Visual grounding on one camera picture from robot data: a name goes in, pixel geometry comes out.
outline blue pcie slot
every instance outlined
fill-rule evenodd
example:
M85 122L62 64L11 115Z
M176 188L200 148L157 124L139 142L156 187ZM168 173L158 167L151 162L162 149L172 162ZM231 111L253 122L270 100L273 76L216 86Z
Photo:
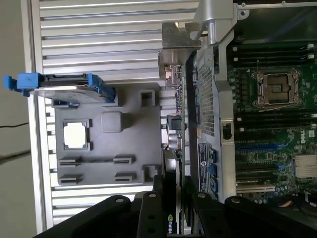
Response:
M279 150L282 146L276 145L276 144L268 144L268 145L247 145L247 146L236 146L236 151L268 151L268 150Z

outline metal bracket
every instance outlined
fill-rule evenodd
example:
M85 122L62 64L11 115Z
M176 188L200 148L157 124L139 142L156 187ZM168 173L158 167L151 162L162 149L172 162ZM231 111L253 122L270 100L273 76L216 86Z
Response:
M163 23L163 48L158 53L159 75L167 80L165 68L171 65L184 65L190 54L201 47L200 40L192 40L192 32L199 31L199 24L186 23L185 28L179 28L177 22Z
M250 15L250 10L238 10L238 20L247 19Z
M213 47L204 49L205 66L214 67Z
M237 14L238 6L231 0L201 0L193 20L199 24L200 30L193 38L199 39L201 33L207 31L208 44L218 44L237 23Z

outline pcie slot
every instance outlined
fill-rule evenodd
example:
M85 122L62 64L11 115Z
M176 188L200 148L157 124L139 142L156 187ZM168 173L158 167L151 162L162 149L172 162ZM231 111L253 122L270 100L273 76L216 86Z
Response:
M263 131L261 132L261 136L259 137L258 131L236 131L234 132L234 137L236 141L247 141L247 140L253 140L253 141L264 141L264 140L274 140L276 138L276 134L274 134L272 131Z
M272 184L264 185L239 185L237 193L254 193L254 192L275 192L275 186Z
M277 175L273 173L258 173L258 174L240 174L236 175L237 181L263 181L277 179Z
M268 144L268 145L236 145L236 151L270 151L270 150L278 150L279 146L276 144Z
M236 171L239 172L259 172L259 171L272 171L276 170L277 165L274 163L268 163L268 164L237 164L236 165Z

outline cpu socket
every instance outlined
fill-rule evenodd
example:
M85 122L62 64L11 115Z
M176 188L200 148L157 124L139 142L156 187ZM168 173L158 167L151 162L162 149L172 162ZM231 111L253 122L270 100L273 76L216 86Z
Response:
M258 96L253 105L271 108L284 104L300 104L298 79L295 70L261 70L252 74L258 82Z

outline capacitor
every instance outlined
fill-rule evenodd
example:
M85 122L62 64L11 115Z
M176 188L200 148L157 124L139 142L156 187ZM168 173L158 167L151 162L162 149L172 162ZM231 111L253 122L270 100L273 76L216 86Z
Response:
M179 145L177 141L170 141L168 147L171 150L178 150L179 149Z
M169 134L169 141L177 141L178 135L177 134Z

